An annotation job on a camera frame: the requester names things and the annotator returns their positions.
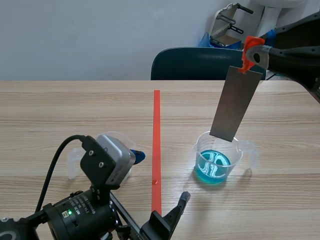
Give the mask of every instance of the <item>white plastic cup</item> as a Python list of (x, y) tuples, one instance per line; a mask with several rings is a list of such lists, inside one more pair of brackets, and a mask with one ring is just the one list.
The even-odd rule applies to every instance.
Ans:
[(236, 138), (229, 142), (211, 136), (209, 131), (199, 136), (193, 148), (196, 151), (194, 170), (203, 182), (211, 184), (224, 182), (244, 153), (249, 154), (250, 168), (256, 166), (259, 157), (253, 142)]

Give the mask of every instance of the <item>black cable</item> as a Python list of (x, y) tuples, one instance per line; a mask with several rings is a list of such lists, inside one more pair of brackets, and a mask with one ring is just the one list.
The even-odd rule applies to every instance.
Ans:
[(272, 79), (275, 75), (277, 75), (276, 73), (275, 74), (273, 74), (271, 77), (268, 77), (266, 80), (270, 80), (270, 79)]
[(49, 182), (50, 182), (52, 173), (54, 172), (56, 163), (58, 161), (58, 158), (59, 158), (61, 152), (64, 150), (64, 148), (67, 146), (67, 144), (69, 144), (71, 141), (80, 140), (81, 142), (83, 142), (85, 139), (86, 139), (86, 136), (84, 136), (84, 135), (73, 135), (73, 136), (68, 137), (66, 140), (64, 140), (61, 143), (58, 150), (55, 152), (55, 155), (54, 155), (52, 162), (50, 164), (48, 173), (46, 174), (45, 181), (44, 181), (44, 184), (42, 187), (42, 191), (41, 191), (41, 194), (39, 197), (39, 201), (38, 201), (38, 204), (36, 205), (36, 208), (35, 208), (35, 213), (41, 210), (42, 204), (44, 203), (47, 189), (49, 186)]

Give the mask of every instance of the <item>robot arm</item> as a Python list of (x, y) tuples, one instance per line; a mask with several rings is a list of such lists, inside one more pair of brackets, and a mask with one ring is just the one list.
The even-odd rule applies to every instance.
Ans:
[(320, 11), (261, 36), (264, 45), (247, 50), (256, 65), (291, 78), (310, 92), (320, 87)]

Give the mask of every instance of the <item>gray device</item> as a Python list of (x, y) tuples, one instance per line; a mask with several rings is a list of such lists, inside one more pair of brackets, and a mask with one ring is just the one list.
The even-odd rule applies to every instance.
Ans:
[(229, 67), (212, 123), (211, 136), (233, 141), (262, 75), (255, 71), (243, 74), (239, 68)]
[(136, 161), (135, 154), (117, 138), (101, 134), (96, 142), (115, 162), (115, 168), (105, 182), (106, 185), (120, 185)]

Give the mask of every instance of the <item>blue cap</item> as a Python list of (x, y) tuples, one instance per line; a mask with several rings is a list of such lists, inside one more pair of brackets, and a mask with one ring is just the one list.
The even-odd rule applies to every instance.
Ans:
[(130, 150), (135, 155), (135, 162), (133, 165), (141, 163), (146, 158), (146, 155), (143, 151), (137, 151), (137, 150), (133, 150), (133, 149), (130, 149)]

